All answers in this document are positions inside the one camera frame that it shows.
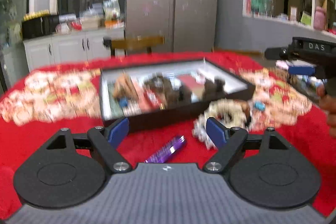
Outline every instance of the metal bolt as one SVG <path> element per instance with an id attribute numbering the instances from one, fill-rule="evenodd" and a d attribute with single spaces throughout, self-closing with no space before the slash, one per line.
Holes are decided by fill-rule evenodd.
<path id="1" fill-rule="evenodd" d="M 206 169 L 208 169 L 209 171 L 218 171 L 222 168 L 222 165 L 219 162 L 209 162 L 206 166 Z"/>
<path id="2" fill-rule="evenodd" d="M 116 162 L 114 165 L 113 165 L 113 169 L 116 170 L 116 171 L 125 171 L 129 168 L 129 164 L 126 163 L 126 162 Z"/>

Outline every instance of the finger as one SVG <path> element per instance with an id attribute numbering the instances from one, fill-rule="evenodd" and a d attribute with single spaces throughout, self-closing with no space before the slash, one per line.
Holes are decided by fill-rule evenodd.
<path id="1" fill-rule="evenodd" d="M 336 128 L 336 115 L 329 114 L 327 117 L 327 125 Z"/>
<path id="2" fill-rule="evenodd" d="M 319 106 L 321 109 L 329 111 L 330 113 L 336 113 L 336 98 L 330 95 L 323 96 L 320 99 Z"/>
<path id="3" fill-rule="evenodd" d="M 331 127 L 330 131 L 329 131 L 329 134 L 330 134 L 331 137 L 336 138 L 336 128 Z"/>
<path id="4" fill-rule="evenodd" d="M 326 94 L 326 90 L 325 90 L 325 88 L 324 88 L 324 85 L 319 85 L 319 86 L 317 87 L 317 89 L 316 89 L 316 94 L 317 94 L 318 96 L 320 96 L 320 97 L 325 96 L 325 94 Z"/>

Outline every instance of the pink bottle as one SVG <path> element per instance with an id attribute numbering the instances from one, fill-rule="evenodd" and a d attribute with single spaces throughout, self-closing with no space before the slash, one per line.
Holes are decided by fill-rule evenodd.
<path id="1" fill-rule="evenodd" d="M 316 7 L 314 16 L 314 29 L 323 31 L 326 25 L 326 11 L 322 7 Z"/>

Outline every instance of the purple tube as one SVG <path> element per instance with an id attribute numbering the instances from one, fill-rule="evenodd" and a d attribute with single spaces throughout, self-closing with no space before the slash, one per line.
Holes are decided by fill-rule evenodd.
<path id="1" fill-rule="evenodd" d="M 169 160 L 169 158 L 186 145 L 184 136 L 176 136 L 159 151 L 155 152 L 152 156 L 145 160 L 147 163 L 162 164 Z"/>

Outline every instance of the black microwave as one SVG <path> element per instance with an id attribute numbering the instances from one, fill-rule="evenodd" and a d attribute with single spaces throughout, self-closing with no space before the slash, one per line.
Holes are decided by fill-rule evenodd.
<path id="1" fill-rule="evenodd" d="M 23 21 L 22 38 L 25 40 L 50 35 L 56 32 L 58 24 L 58 15 L 41 16 Z"/>

